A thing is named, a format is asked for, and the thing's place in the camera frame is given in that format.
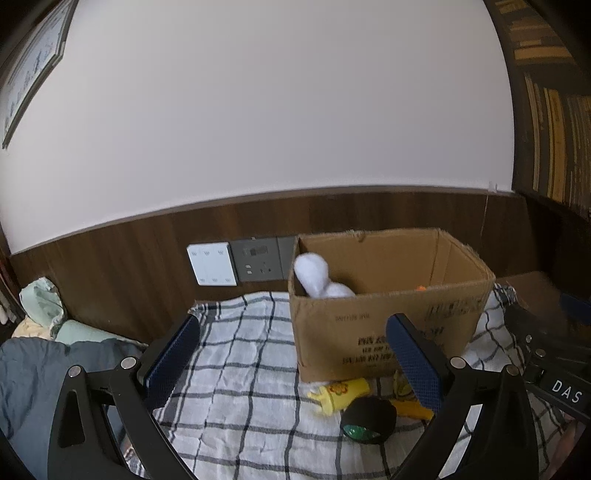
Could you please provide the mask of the person's right hand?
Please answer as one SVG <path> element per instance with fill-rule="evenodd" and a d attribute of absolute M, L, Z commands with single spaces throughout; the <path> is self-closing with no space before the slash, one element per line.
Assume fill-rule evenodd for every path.
<path fill-rule="evenodd" d="M 571 415 L 564 417 L 567 427 L 556 446 L 546 478 L 589 479 L 590 426 Z"/>

